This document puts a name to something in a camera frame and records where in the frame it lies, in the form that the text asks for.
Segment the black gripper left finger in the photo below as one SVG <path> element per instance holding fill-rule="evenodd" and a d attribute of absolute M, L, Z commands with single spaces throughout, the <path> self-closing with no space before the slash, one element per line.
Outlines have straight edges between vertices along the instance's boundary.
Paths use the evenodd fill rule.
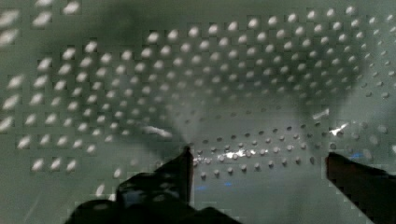
<path fill-rule="evenodd" d="M 116 190 L 116 201 L 122 206 L 131 206 L 165 194 L 189 203 L 192 176 L 193 156 L 191 148 L 185 146 L 178 156 L 155 171 L 133 175 L 120 183 Z"/>

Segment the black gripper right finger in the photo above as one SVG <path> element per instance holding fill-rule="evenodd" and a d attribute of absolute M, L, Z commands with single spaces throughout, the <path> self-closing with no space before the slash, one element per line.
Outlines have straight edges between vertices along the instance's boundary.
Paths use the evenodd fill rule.
<path fill-rule="evenodd" d="M 331 152 L 326 177 L 374 224 L 396 223 L 396 178 Z"/>

